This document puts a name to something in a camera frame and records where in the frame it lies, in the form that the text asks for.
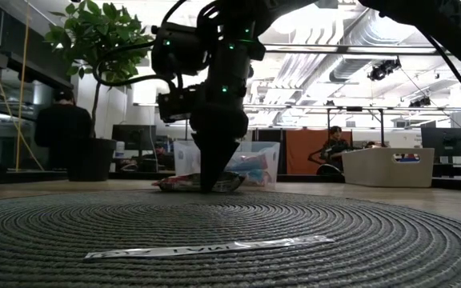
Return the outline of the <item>clear plastic bin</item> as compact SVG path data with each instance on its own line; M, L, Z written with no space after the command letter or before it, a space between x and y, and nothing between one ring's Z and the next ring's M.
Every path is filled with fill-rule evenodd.
M265 154L269 168L267 171L274 179L274 184L266 187L252 186L247 181L247 174L250 172L238 173L245 178L242 186L254 187L261 190L274 189L278 175L279 160L278 142L241 142L233 154L232 158L237 155ZM174 168L177 175L199 173L201 170L200 151L193 141L176 141L174 142Z

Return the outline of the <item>black background rig frame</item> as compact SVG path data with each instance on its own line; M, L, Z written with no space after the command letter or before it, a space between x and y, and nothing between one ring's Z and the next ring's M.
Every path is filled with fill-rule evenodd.
M385 141L385 124L384 124L384 112L388 110L386 106L326 106L327 112L327 128L331 128L331 112L333 110L337 110L338 113L341 112L350 112L350 113L358 113L358 112L367 112L370 114L374 119L376 119L380 123L380 142L382 147L386 147Z

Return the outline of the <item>potted green plant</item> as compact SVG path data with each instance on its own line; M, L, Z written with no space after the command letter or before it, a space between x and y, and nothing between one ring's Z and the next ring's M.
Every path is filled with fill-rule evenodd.
M94 99L89 112L92 124L88 138L69 145L68 179L72 182L103 182L109 177L116 141L99 138L96 132L101 89L126 87L138 75L138 64L147 57L153 40L137 16L112 2L101 6L93 0L71 3L60 26L51 24L45 41L69 65L66 73L79 81L92 77Z

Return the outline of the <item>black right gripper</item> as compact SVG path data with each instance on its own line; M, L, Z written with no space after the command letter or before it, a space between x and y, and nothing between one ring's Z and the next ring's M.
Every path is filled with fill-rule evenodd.
M194 92L194 107L190 114L192 137L200 150L201 191L212 191L239 143L247 133L249 118L243 111L247 92L246 80L237 86L222 85L220 90L230 103L214 103L206 99L206 83L190 86Z

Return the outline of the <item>orange partition panel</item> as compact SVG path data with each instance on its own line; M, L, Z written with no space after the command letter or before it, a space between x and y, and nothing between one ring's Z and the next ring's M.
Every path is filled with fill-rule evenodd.
M325 150L327 130L288 130L286 132L287 173L316 174L327 160L320 154Z

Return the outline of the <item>person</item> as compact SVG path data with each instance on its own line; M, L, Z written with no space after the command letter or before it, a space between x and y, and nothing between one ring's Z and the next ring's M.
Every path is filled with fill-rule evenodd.
M152 154L146 154L143 160L151 160L157 170L174 170L174 154L168 152L163 145L156 144Z
M65 170L69 166L72 140L88 138L92 120L89 112L75 104L72 90L57 90L54 103L38 112L35 143L48 149L48 167Z
M352 150L351 145L342 138L342 133L340 126L332 126L329 138L319 150L319 159L340 171L343 171L342 153Z

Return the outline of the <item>black office chair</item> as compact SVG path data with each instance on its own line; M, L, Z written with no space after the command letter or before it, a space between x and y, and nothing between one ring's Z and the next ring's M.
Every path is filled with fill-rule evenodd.
M343 172L337 166L325 163L317 169L316 174L318 176L342 175Z

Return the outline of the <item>overhead frame crossbar with lights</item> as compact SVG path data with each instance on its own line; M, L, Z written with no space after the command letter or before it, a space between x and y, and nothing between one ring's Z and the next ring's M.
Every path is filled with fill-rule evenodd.
M426 56L439 53L433 46L348 46L308 44L265 44L267 53Z

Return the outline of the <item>black ceiling spotlight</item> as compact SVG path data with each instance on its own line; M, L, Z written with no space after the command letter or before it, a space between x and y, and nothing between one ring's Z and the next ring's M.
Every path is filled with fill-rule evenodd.
M409 107L419 108L419 107L430 106L431 104L432 104L432 101L428 96L422 96L420 98L411 100Z
M401 62L399 58L396 59L388 59L381 61L378 65L372 66L371 72L367 75L367 77L372 81L381 81L386 76L394 73L396 70L400 69Z

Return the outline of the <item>white printed label strip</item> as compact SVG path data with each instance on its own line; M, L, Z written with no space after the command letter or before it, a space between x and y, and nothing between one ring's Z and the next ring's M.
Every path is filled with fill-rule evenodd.
M85 259L96 258L157 258L181 256L189 254L210 254L230 252L237 250L260 250L270 248L282 248L288 246L302 246L320 242L334 242L333 238L321 235L310 235L297 238L282 238L260 242L229 242L225 244L213 244L205 246L177 246L155 247L145 249L108 250L88 253Z

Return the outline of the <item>black partition panel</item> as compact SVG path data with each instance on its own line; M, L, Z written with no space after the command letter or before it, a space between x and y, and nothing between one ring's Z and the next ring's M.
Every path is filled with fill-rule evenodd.
M278 160L278 174L287 173L287 132L284 129L256 129L253 132L253 140L255 142L278 142L279 147L279 160Z

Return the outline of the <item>round grey woven mat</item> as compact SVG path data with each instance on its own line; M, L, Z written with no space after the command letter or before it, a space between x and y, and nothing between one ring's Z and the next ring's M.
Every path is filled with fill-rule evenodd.
M157 258L91 252L321 235ZM0 200L0 288L461 288L461 221L350 198L158 191Z

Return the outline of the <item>black computer monitor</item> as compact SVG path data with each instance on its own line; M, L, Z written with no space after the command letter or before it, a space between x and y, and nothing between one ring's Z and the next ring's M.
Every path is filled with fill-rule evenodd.
M156 126L113 125L113 140L125 142L125 158L137 158L154 152Z
M461 128L434 128L421 129L423 148L434 150L435 162L441 157L461 157Z

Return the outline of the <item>black aluminium table frame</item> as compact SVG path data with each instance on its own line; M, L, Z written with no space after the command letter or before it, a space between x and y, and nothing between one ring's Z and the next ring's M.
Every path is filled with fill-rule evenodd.
M110 173L109 179L112 180L160 180L172 174L160 173ZM47 182L67 180L67 173L63 171L25 171L25 172L5 172L0 174L0 184L26 183L26 182ZM280 182L300 182L300 183L344 183L343 176L318 176L318 175L288 175L280 174L277 176L277 183ZM461 179L455 178L434 178L432 188L445 190L461 190Z

